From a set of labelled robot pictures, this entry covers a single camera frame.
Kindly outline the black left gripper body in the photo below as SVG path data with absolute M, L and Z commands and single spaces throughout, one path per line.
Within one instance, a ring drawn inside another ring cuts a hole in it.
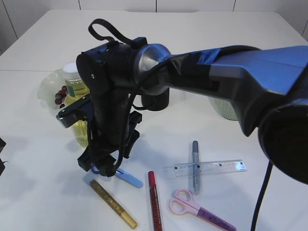
M 5 163 L 7 162 L 6 160 L 3 159 L 3 150 L 4 148 L 6 147 L 6 142 L 0 138 L 0 175 L 3 174 L 3 172 L 5 171 L 6 169 L 6 165 Z

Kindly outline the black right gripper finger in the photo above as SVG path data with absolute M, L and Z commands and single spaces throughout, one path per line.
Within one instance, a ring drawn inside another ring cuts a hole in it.
M 115 175 L 115 172 L 120 167 L 124 156 L 119 154 L 115 159 L 110 154 L 98 154 L 96 155 L 96 167 L 102 176 L 111 177 Z
M 91 165 L 95 161 L 96 161 L 95 152 L 93 151 L 92 146 L 90 144 L 84 150 L 82 155 L 77 159 L 79 167 L 81 167 L 84 171 L 89 171 L 91 169 Z

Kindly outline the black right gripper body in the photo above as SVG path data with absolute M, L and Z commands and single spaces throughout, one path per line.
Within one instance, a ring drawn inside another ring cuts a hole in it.
M 120 149 L 124 137 L 123 157 L 128 158 L 140 134 L 130 125 L 126 107 L 134 90 L 133 63 L 136 49 L 112 41 L 82 52 L 76 60 L 78 73 L 90 90 L 92 104 L 92 138 L 84 152 L 91 159 L 104 159 Z

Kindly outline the blue grey right robot arm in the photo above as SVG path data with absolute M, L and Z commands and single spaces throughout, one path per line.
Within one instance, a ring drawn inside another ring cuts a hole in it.
M 270 163 L 307 183 L 307 46 L 229 46 L 172 55 L 161 44 L 135 48 L 109 42 L 81 53 L 76 63 L 90 90 L 94 139 L 119 149 L 104 173 L 113 175 L 129 154 L 128 116 L 135 97 L 157 98 L 175 88 L 229 101 L 243 134 L 258 130 Z

